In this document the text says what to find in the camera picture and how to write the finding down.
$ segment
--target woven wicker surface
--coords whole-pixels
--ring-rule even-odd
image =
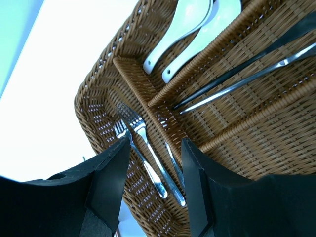
[[[145,120],[150,143],[179,187],[164,142],[170,144],[181,164],[183,137],[189,137],[215,161],[247,178],[258,179],[268,173],[315,173],[315,58],[270,73],[190,113],[179,115],[179,111],[170,109],[271,44],[316,10],[314,2],[243,1],[241,15],[166,85],[162,71],[196,33],[172,46],[154,71],[145,74],[142,62],[167,30],[177,2],[140,0],[75,98],[76,115],[95,152],[102,152],[116,141],[115,106],[123,101]],[[248,66],[207,95],[315,41],[314,30]],[[167,119],[167,127],[161,125],[162,119]],[[160,175],[146,144],[139,136],[134,138]],[[172,195],[164,200],[159,197],[134,152],[123,199],[147,235],[190,236],[187,209],[181,208]]]

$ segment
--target utensil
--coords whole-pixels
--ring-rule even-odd
[[[179,179],[179,182],[180,182],[180,185],[182,187],[182,189],[184,190],[184,177],[183,177],[183,173],[180,169],[180,166],[178,165],[178,162],[176,161],[176,159],[174,158],[173,154],[172,154],[172,151],[169,147],[169,144],[166,143],[166,147],[167,147],[167,150],[169,152],[169,155],[170,155],[170,158],[171,158],[171,162],[173,164],[173,167],[174,167],[174,170],[176,171],[176,174],[177,174],[177,177]]]
[[[245,67],[249,66],[256,60],[259,60],[263,56],[267,55],[268,53],[280,48],[293,40],[299,38],[300,36],[306,34],[307,32],[313,30],[316,27],[316,12],[312,12],[305,16],[302,20],[292,26],[283,36],[277,39],[274,43],[272,43],[269,47],[267,47],[262,52],[258,53],[251,59],[247,60],[246,62],[240,64],[239,66],[229,70],[228,72],[222,74],[220,77],[216,78],[215,80],[211,81],[207,85],[203,86],[201,89],[197,90],[186,99],[181,101],[179,104],[173,107],[173,109],[178,109],[179,107],[189,103],[190,101],[194,100],[195,98],[205,94],[209,90],[213,89],[214,87],[218,86],[219,84],[225,82],[227,79],[231,78],[233,75],[240,72]]]
[[[178,1],[169,29],[144,62],[143,68],[147,74],[153,71],[158,59],[170,46],[204,24],[212,6],[212,0]]]
[[[246,85],[246,84],[256,80],[257,78],[262,77],[263,75],[270,73],[278,68],[285,67],[285,66],[287,66],[295,61],[302,60],[302,59],[305,59],[307,57],[315,56],[315,55],[316,55],[316,43],[313,43],[310,46],[304,48],[303,50],[295,53],[294,55],[292,55],[292,56],[290,56],[290,57],[288,57],[288,58],[270,66],[270,67],[267,67],[267,68],[255,73],[254,75],[249,76],[248,78],[240,80],[240,81],[238,81],[238,82],[236,82],[236,83],[234,83],[234,84],[232,84],[224,89],[219,90],[218,92],[206,97],[202,101],[188,107],[187,109],[182,111],[180,114],[184,114],[185,112],[193,110],[197,107],[200,107],[201,105],[204,105],[210,101],[213,101],[213,100],[220,98],[228,93],[231,93],[232,91],[240,88],[241,86]]]
[[[163,81],[168,83],[188,60],[205,49],[240,13],[240,0],[217,0],[194,40],[164,69]]]
[[[119,138],[119,139],[122,138],[122,137],[128,137],[129,138],[131,148],[140,157],[140,160],[142,161],[142,163],[143,163],[143,165],[144,165],[144,167],[145,167],[145,169],[146,169],[146,171],[147,171],[147,173],[148,173],[148,175],[150,177],[150,180],[152,181],[152,183],[154,184],[155,188],[157,189],[160,197],[167,198],[168,192],[167,192],[166,188],[164,187],[162,181],[160,180],[159,176],[156,174],[154,169],[150,166],[150,164],[147,162],[145,157],[141,154],[141,152],[136,147],[136,145],[135,145],[135,143],[133,141],[132,134],[128,130],[128,128],[125,125],[124,121],[120,120],[120,121],[116,122],[115,125],[114,125],[114,130],[115,130],[115,133],[117,135],[117,138]]]
[[[167,185],[169,186],[172,194],[174,195],[174,197],[176,198],[177,202],[181,206],[185,206],[186,205],[186,201],[185,201],[183,195],[181,194],[181,192],[178,189],[177,185],[172,180],[172,178],[169,175],[168,171],[161,164],[161,162],[160,162],[159,158],[156,156],[152,146],[148,142],[148,139],[147,139],[147,136],[146,136],[146,125],[145,125],[145,122],[142,119],[142,117],[140,117],[140,115],[138,115],[135,111],[133,111],[130,107],[128,107],[124,103],[119,103],[118,104],[117,112],[118,112],[118,114],[120,114],[121,117],[123,117],[129,123],[129,125],[134,129],[134,131],[143,138],[143,140],[146,143],[148,149],[152,153],[152,155],[154,157],[154,160],[155,160],[157,166],[159,167],[159,169],[161,171],[161,174],[164,177]]]

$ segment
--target light blue surface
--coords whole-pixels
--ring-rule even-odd
[[[0,0],[0,98],[44,0]]]

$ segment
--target fork handle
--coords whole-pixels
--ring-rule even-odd
[[[155,188],[157,189],[160,197],[167,198],[168,192],[167,192],[166,188],[164,187],[162,181],[160,180],[159,176],[156,174],[154,169],[147,162],[145,157],[140,153],[140,151],[137,149],[137,147],[136,146],[132,146],[132,147],[133,147],[134,151],[139,155],[140,159],[142,160],[144,167],[145,167],[152,183],[154,184]]]
[[[176,198],[177,202],[181,205],[181,206],[185,206],[186,205],[186,201],[182,195],[182,193],[180,192],[180,190],[178,189],[177,185],[174,183],[173,179],[171,178],[171,176],[169,175],[168,171],[165,169],[165,167],[161,164],[160,160],[158,159],[158,157],[156,156],[152,146],[149,144],[149,142],[146,142],[146,145],[148,147],[148,149],[150,150],[150,152],[152,153],[156,164],[158,165],[161,174],[163,176],[163,178],[165,179],[167,185],[169,186],[172,194],[174,195],[174,197]]]

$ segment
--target silver fork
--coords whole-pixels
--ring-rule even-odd
[[[140,117],[140,115],[138,115],[135,111],[133,111],[130,107],[128,107],[124,103],[119,103],[118,104],[117,111],[121,115],[121,117],[123,117],[129,123],[129,125],[134,129],[134,131],[143,138],[143,140],[146,143],[148,149],[152,153],[152,155],[154,157],[154,160],[155,160],[157,166],[159,167],[159,169],[161,171],[161,174],[164,177],[167,185],[169,186],[172,194],[174,195],[174,197],[176,198],[177,202],[181,206],[185,206],[186,205],[186,201],[185,201],[182,193],[178,189],[177,185],[174,183],[174,181],[171,178],[171,176],[169,175],[168,171],[161,164],[161,162],[160,162],[159,158],[156,156],[152,146],[148,142],[148,139],[147,139],[147,136],[146,136],[146,125],[145,125],[145,122],[142,119],[142,117]]]
[[[140,153],[140,151],[135,146],[132,134],[128,130],[128,128],[125,125],[124,121],[120,120],[120,121],[116,122],[115,125],[114,125],[114,130],[115,130],[115,133],[117,135],[117,138],[119,138],[119,139],[122,138],[122,137],[128,137],[129,138],[131,148],[134,149],[134,151],[138,154],[138,156],[142,160],[142,162],[144,164],[144,167],[145,167],[145,169],[146,169],[146,171],[147,171],[152,183],[154,184],[155,188],[157,189],[159,195],[162,198],[166,198],[168,196],[166,188],[164,187],[164,185],[163,185],[162,181],[160,180],[159,176],[156,174],[156,172],[153,170],[153,168],[147,162],[145,157]]]

